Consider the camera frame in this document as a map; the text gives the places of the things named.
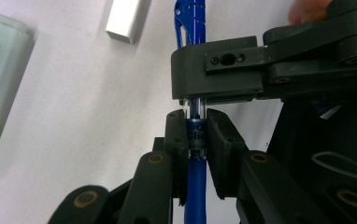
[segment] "white table surface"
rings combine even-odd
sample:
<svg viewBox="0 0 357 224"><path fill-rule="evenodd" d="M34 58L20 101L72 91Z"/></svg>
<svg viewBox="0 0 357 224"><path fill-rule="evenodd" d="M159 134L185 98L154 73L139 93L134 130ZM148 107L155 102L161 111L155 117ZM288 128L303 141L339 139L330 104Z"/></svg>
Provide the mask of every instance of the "white table surface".
<svg viewBox="0 0 357 224"><path fill-rule="evenodd" d="M0 139L0 223L47 223L84 185L112 190L164 136L176 49L175 1L144 0L136 42L105 32L112 0L0 0L0 13L28 24L36 44ZM207 41L262 34L287 24L291 0L207 1ZM266 150L279 100L214 106L250 149ZM235 200L208 179L208 223L238 223ZM174 223L183 209L175 201Z"/></svg>

